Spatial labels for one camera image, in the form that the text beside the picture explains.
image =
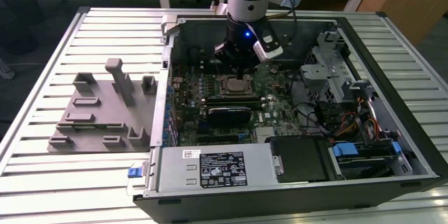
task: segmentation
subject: blue tab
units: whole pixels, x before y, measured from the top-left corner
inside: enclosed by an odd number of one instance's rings
[[[342,143],[333,146],[334,156],[357,155],[357,148],[353,143]]]
[[[398,142],[392,142],[392,147],[396,153],[401,152],[401,146],[398,144]]]
[[[128,169],[128,178],[141,178],[142,177],[142,168],[129,168]]]
[[[333,154],[334,154],[334,157],[338,157],[340,155],[342,155],[341,150],[337,148],[337,146],[333,146]]]

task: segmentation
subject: aluminum extrusion table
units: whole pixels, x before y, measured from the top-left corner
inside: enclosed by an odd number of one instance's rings
[[[212,14],[197,9],[81,8],[69,25],[10,129],[0,143],[1,223],[152,223],[126,195],[128,167],[148,153],[48,153],[77,72],[110,79],[109,57],[122,59],[133,80],[157,78],[164,14]],[[448,159],[448,85],[386,17],[376,13],[297,12],[345,16],[437,149]],[[142,188],[144,181],[136,183]],[[213,221],[212,223],[445,223],[448,187],[412,193],[357,210]]]

